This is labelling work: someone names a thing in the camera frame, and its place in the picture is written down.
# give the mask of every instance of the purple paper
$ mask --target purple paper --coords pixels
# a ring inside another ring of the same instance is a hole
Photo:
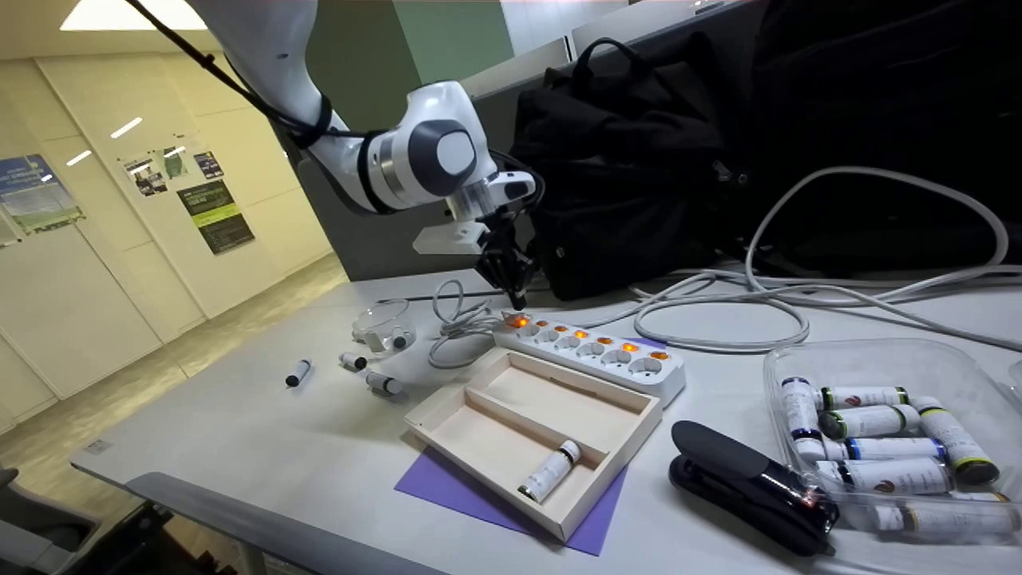
[[[588,554],[602,554],[622,482],[625,482],[625,470],[618,472],[618,478],[608,485],[602,500],[578,524],[578,531],[568,540],[572,548],[588,551]],[[411,498],[424,498],[440,507],[470,514],[475,520],[500,524],[505,531],[550,540],[550,533],[544,533],[536,524],[532,524],[532,516],[523,516],[517,507],[510,507],[500,496],[475,485],[467,472],[450,465],[436,451],[423,451],[423,458],[410,465],[410,472],[393,488],[405,493]]]

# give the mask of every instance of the wooden box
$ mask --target wooden box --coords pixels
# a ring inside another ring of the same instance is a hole
[[[660,422],[660,401],[597,377],[494,349],[467,385],[443,385],[410,414],[411,431],[521,507],[544,531],[568,540],[614,476]],[[517,485],[558,451],[582,448],[578,465],[536,503]]]

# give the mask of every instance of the black bag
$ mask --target black bag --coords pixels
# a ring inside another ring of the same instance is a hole
[[[716,258],[716,219],[739,179],[723,117],[702,36],[657,55],[602,37],[521,97],[510,155],[546,179],[532,255],[556,298]]]
[[[1018,31],[1018,0],[774,0],[746,228],[803,175],[858,162],[955,185],[1018,229]],[[879,179],[812,185],[769,239],[777,262],[828,273],[978,264],[993,245],[968,207]]]

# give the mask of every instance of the stapler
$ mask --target stapler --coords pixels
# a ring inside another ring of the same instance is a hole
[[[680,451],[672,478],[680,488],[730,507],[798,554],[830,551],[828,533],[840,511],[818,485],[707,426],[676,422],[672,435]]]

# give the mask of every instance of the ceiling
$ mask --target ceiling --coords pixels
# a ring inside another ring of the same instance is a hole
[[[175,52],[159,31],[62,31],[74,2],[76,0],[2,0],[0,60]],[[216,47],[207,31],[187,31],[187,37],[200,52]]]

